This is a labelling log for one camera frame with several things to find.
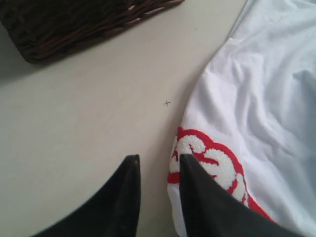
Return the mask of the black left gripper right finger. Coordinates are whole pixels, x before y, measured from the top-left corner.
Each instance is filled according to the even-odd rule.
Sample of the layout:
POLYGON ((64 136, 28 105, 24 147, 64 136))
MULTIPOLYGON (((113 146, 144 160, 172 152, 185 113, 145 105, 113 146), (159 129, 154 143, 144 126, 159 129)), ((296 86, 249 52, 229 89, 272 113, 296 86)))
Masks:
POLYGON ((316 164, 247 160, 250 192, 272 220, 225 191, 192 155, 180 157, 180 197, 190 237, 313 237, 316 164))

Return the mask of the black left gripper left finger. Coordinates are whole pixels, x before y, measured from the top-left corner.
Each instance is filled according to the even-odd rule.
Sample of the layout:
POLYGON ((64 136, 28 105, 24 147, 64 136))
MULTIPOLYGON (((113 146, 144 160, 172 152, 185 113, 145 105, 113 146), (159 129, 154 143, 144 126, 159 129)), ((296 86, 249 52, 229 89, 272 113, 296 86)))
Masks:
POLYGON ((128 155, 110 179, 38 237, 134 237, 140 213, 140 157, 128 155))

